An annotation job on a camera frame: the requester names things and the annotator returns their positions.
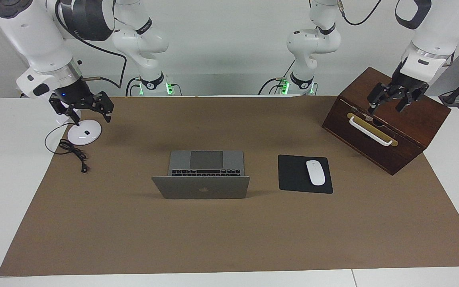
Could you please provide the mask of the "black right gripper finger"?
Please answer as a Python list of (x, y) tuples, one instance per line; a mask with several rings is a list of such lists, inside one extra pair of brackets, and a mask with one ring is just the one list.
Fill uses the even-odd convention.
[(92, 95), (92, 111), (102, 114), (106, 122), (111, 121), (114, 104), (105, 92)]
[(61, 100), (49, 100), (49, 103), (55, 113), (56, 123), (58, 125), (73, 124), (79, 125), (80, 122), (80, 110), (69, 107), (69, 105), (63, 103)]

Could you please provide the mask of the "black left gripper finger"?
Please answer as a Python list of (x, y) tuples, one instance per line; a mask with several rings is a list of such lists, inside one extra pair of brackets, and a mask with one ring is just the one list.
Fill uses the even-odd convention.
[(383, 83), (377, 83), (377, 85), (375, 85), (371, 93), (367, 96), (367, 100), (370, 106), (368, 108), (368, 113), (374, 115), (379, 105), (391, 101), (389, 91), (390, 85), (384, 85)]
[(426, 82), (408, 88), (401, 87), (396, 95), (396, 97), (400, 99), (400, 102), (396, 106), (396, 111), (403, 112), (407, 106), (415, 101), (419, 101), (428, 88), (429, 84)]

